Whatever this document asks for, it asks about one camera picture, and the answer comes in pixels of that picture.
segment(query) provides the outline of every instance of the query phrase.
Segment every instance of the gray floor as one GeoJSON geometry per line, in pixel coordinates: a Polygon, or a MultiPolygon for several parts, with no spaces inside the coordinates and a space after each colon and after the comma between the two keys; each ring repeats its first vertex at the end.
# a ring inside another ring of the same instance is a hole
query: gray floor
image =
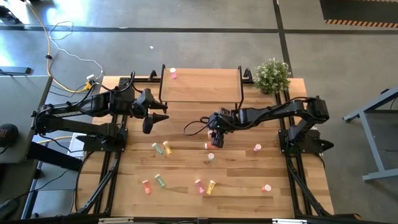
{"type": "MultiPolygon", "coordinates": [[[[9,0],[8,4],[25,24],[37,25],[23,3],[9,0]]],[[[286,29],[374,29],[326,25],[315,0],[279,0],[279,4],[286,29]]],[[[271,0],[54,0],[35,6],[48,25],[71,20],[76,26],[95,27],[276,28],[271,0]]],[[[376,171],[370,147],[359,121],[345,124],[341,119],[384,89],[398,85],[397,37],[286,36],[294,77],[304,78],[308,94],[325,99],[330,112],[331,119],[318,129],[324,139],[335,143],[324,160],[336,213],[358,213],[366,220],[397,223],[398,177],[368,184],[362,181],[362,174],[376,171]]],[[[159,72],[162,63],[173,67],[242,65],[253,69],[272,57],[282,60],[277,34],[75,32],[58,43],[71,53],[97,60],[106,75],[127,75],[132,70],[147,75],[153,69],[159,72]]],[[[28,66],[34,69],[34,75],[46,74],[47,43],[43,32],[2,30],[0,46],[0,65],[28,66]]],[[[92,73],[99,74],[92,63],[52,52],[53,75],[70,88],[80,86],[92,73]]],[[[50,94],[47,102],[65,100],[50,94]]],[[[398,164],[398,153],[381,153],[389,159],[389,166],[398,164]]],[[[73,181],[73,175],[59,180],[73,181]]],[[[71,196],[71,190],[43,191],[34,211],[43,217],[66,214],[71,196]]]]}

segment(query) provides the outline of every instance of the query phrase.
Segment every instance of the green plant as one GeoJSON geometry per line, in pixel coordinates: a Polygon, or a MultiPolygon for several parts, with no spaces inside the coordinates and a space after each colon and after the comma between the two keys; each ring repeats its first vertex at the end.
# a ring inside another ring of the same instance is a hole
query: green plant
{"type": "Polygon", "coordinates": [[[253,81],[256,88],[263,93],[278,93],[282,90],[288,90],[290,81],[287,77],[290,75],[289,66],[278,60],[269,59],[266,64],[255,68],[253,81]]]}

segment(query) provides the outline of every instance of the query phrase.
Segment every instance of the wooden platform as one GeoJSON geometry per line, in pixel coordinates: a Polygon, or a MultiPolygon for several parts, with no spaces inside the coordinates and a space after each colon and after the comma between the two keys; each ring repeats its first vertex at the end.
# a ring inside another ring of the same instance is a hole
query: wooden platform
{"type": "Polygon", "coordinates": [[[177,68],[172,79],[164,70],[161,100],[164,102],[239,103],[241,82],[238,69],[177,68]]]}
{"type": "MultiPolygon", "coordinates": [[[[120,77],[105,77],[110,88],[120,77]]],[[[305,96],[303,79],[291,79],[290,96],[305,96]]],[[[137,83],[138,89],[151,88],[155,97],[158,83],[137,83]]],[[[242,107],[263,108],[274,105],[275,97],[263,95],[252,85],[244,84],[242,107]]],[[[129,118],[129,139],[122,154],[114,195],[113,217],[228,217],[228,218],[292,218],[292,199],[284,156],[279,152],[277,130],[279,121],[268,121],[256,128],[236,131],[225,136],[224,148],[212,150],[213,162],[207,161],[210,151],[204,149],[206,131],[196,136],[184,136],[183,127],[201,116],[209,116],[220,106],[233,109],[232,103],[169,103],[170,118],[154,125],[151,134],[142,133],[142,120],[129,118]],[[156,154],[152,143],[169,141],[169,156],[156,154]],[[263,149],[253,153],[255,144],[263,149]],[[161,189],[154,176],[160,174],[166,183],[161,189]],[[152,194],[146,195],[141,182],[148,179],[152,194]],[[217,184],[211,195],[199,195],[194,185],[201,179],[205,187],[210,180],[217,184]],[[270,192],[261,187],[269,184],[270,192]]],[[[94,123],[110,122],[111,117],[95,118],[94,123]]],[[[201,125],[192,126],[192,133],[201,125]]],[[[78,204],[82,206],[98,185],[103,152],[94,152],[80,176],[78,204]]],[[[319,158],[303,155],[307,184],[314,196],[333,213],[325,172],[319,158]]],[[[304,211],[302,193],[298,190],[300,207],[304,211]]],[[[104,208],[107,189],[103,197],[104,208]]]]}

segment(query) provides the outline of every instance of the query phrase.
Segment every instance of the desk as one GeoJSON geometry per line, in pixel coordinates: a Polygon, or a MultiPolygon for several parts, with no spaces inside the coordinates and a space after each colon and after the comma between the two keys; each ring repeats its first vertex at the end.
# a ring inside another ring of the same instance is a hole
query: desk
{"type": "MultiPolygon", "coordinates": [[[[103,84],[116,86],[120,77],[104,77],[103,84]]],[[[303,79],[291,79],[291,97],[305,96],[303,79]]],[[[159,95],[158,83],[136,83],[138,89],[151,88],[159,95]]],[[[253,85],[244,85],[243,107],[263,108],[276,104],[275,98],[263,95],[253,85]]],[[[151,134],[142,133],[142,120],[128,119],[129,138],[122,153],[113,200],[113,217],[214,217],[214,218],[293,218],[292,199],[284,156],[279,151],[279,121],[267,121],[245,131],[225,136],[224,148],[213,150],[215,159],[207,162],[204,149],[207,133],[184,136],[183,127],[201,116],[209,116],[220,106],[233,109],[231,103],[169,103],[168,120],[154,125],[151,134]],[[155,153],[152,143],[169,141],[171,155],[155,153]],[[252,151],[255,144],[261,151],[252,151]],[[160,174],[166,183],[161,189],[154,176],[160,174]],[[142,181],[148,179],[152,194],[146,195],[142,181]],[[217,184],[211,195],[201,196],[194,185],[201,179],[207,187],[217,184]],[[270,192],[261,187],[269,184],[270,192]]],[[[95,118],[96,124],[111,122],[110,116],[95,118]]],[[[194,132],[200,127],[189,128],[194,132]]],[[[94,152],[80,175],[78,206],[94,192],[100,179],[103,152],[94,152]]],[[[322,162],[314,155],[303,154],[307,185],[324,208],[333,213],[328,184],[322,162]]],[[[105,189],[102,209],[106,204],[105,189]]],[[[300,208],[304,211],[302,193],[298,190],[300,208]]]]}

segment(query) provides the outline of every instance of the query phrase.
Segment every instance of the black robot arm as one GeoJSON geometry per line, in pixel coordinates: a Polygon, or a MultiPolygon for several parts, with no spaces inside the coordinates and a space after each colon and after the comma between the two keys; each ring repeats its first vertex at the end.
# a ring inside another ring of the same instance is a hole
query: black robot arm
{"type": "MultiPolygon", "coordinates": [[[[239,110],[226,110],[221,108],[209,118],[208,127],[213,130],[211,144],[223,147],[224,134],[238,130],[250,129],[264,121],[299,116],[302,118],[298,125],[292,126],[287,131],[287,141],[301,141],[307,137],[308,132],[315,124],[322,124],[329,119],[328,109],[324,100],[316,98],[293,98],[290,101],[266,108],[242,108],[239,110]]],[[[327,150],[331,145],[325,141],[322,150],[327,150]]]]}
{"type": "Polygon", "coordinates": [[[167,106],[156,101],[150,89],[140,91],[139,97],[135,98],[133,80],[134,72],[127,85],[116,86],[104,93],[88,96],[93,89],[90,88],[86,96],[79,102],[43,105],[32,115],[34,117],[32,129],[39,135],[58,130],[87,134],[77,137],[84,143],[90,143],[85,145],[85,150],[119,151],[124,148],[126,143],[126,129],[121,130],[115,123],[97,125],[64,118],[84,114],[91,117],[102,117],[107,114],[130,116],[143,119],[142,131],[149,134],[155,123],[169,118],[163,114],[149,114],[149,109],[165,111],[167,106]]]}

